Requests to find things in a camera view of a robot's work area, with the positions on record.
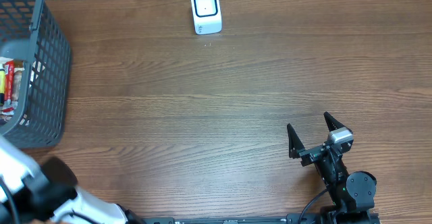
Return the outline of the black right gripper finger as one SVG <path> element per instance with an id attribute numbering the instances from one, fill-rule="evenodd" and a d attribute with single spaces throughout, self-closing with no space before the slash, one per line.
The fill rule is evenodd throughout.
<path id="1" fill-rule="evenodd" d="M 336 118 L 334 118 L 328 111 L 324 112 L 324 118 L 325 118 L 325 122 L 327 124 L 327 128 L 330 132 L 338 130 L 338 129 L 342 129 L 342 128 L 346 128 L 348 131 L 352 131 L 350 128 L 348 128 L 347 126 L 345 126 L 344 124 L 340 123 Z"/>
<path id="2" fill-rule="evenodd" d="M 304 151 L 304 145 L 290 123 L 287 125 L 287 132 L 289 142 L 289 157 L 292 159 L 297 159 L 300 156 L 300 153 Z"/>

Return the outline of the red snack stick packet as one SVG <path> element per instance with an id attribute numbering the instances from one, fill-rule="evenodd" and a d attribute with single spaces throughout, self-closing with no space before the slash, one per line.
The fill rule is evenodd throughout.
<path id="1" fill-rule="evenodd" d="M 12 115 L 14 111 L 12 106 L 14 68 L 13 60 L 5 63 L 5 100 L 2 109 L 2 112 L 5 115 Z"/>

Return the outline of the yellow highlighter marker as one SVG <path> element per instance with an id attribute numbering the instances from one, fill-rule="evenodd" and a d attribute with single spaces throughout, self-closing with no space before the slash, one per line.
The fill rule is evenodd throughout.
<path id="1" fill-rule="evenodd" d="M 0 105 L 5 101 L 5 70 L 3 66 L 0 68 Z"/>

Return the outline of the beige dog treat bag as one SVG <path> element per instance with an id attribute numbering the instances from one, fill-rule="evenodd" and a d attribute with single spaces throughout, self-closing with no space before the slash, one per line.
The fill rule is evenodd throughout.
<path id="1" fill-rule="evenodd" d="M 22 74 L 24 71 L 24 62 L 17 59 L 10 59 L 6 57 L 1 57 L 1 66 L 5 69 L 5 63 L 13 60 L 14 62 L 14 78 L 13 78 L 13 94 L 12 94 L 12 106 L 13 106 L 13 114 L 5 115 L 2 112 L 3 105 L 1 105 L 1 125 L 5 125 L 14 115 L 16 109 L 18 107 L 18 101 L 20 97 L 20 86 L 22 81 Z"/>

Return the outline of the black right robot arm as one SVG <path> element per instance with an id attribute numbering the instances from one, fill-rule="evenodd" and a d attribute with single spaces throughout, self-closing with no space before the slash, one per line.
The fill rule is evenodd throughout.
<path id="1" fill-rule="evenodd" d="M 349 173 L 342 160 L 343 154 L 352 148 L 352 130 L 329 112 L 326 111 L 323 115 L 329 134 L 324 143 L 314 148 L 306 149 L 292 125 L 287 125 L 289 157 L 300 159 L 304 167 L 313 164 L 325 184 L 325 189 L 294 220 L 298 223 L 378 223 L 378 215 L 370 213 L 375 207 L 376 178 L 366 171 Z M 320 213 L 307 217 L 307 210 L 326 193 L 333 204 L 324 206 Z"/>

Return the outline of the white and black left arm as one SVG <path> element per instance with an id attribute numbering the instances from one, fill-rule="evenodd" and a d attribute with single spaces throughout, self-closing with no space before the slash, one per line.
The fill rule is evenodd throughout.
<path id="1" fill-rule="evenodd" d="M 39 165 L 1 137 L 2 223 L 144 223 L 131 210 L 105 202 L 78 186 L 59 158 Z"/>

